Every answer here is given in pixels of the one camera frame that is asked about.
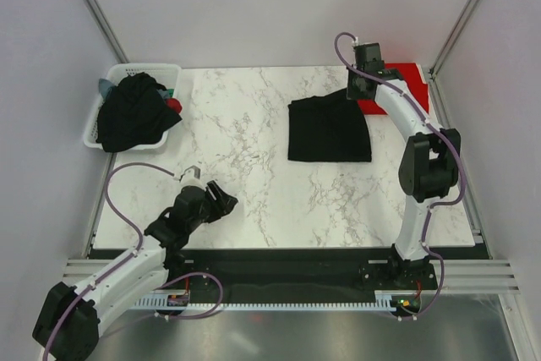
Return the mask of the black t-shirt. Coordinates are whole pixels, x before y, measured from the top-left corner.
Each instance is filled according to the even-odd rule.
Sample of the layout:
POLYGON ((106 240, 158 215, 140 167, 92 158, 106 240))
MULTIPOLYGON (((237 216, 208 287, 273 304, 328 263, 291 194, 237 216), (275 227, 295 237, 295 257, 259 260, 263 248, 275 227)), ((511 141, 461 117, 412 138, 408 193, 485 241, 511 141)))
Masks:
POLYGON ((345 89, 288 105, 287 159, 300 162, 372 161, 369 129, 357 102, 345 89))

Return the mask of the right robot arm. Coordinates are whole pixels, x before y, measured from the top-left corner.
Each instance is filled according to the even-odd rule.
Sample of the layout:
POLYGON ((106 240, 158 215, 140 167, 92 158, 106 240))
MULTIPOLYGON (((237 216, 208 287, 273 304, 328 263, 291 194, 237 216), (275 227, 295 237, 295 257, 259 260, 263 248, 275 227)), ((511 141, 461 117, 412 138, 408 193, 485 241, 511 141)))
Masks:
POLYGON ((383 109, 405 140, 398 180, 406 195, 401 230, 384 263, 361 266, 363 283, 374 289, 434 288, 427 236, 433 210, 459 179, 461 136, 432 123, 395 68, 387 68, 377 43, 353 44, 347 97, 373 101, 383 109))

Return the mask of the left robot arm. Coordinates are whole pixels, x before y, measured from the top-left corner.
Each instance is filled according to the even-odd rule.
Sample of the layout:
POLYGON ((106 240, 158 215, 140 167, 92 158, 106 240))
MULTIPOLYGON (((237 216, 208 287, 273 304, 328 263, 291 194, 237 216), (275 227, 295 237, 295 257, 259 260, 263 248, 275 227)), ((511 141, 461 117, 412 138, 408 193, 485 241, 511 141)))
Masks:
POLYGON ((32 331, 43 348, 42 357, 86 360, 112 322, 139 299, 157 288, 183 283, 186 269, 176 259, 190 235, 231 214, 237 204, 238 199, 216 182, 191 180, 133 248, 75 284, 54 285, 32 331))

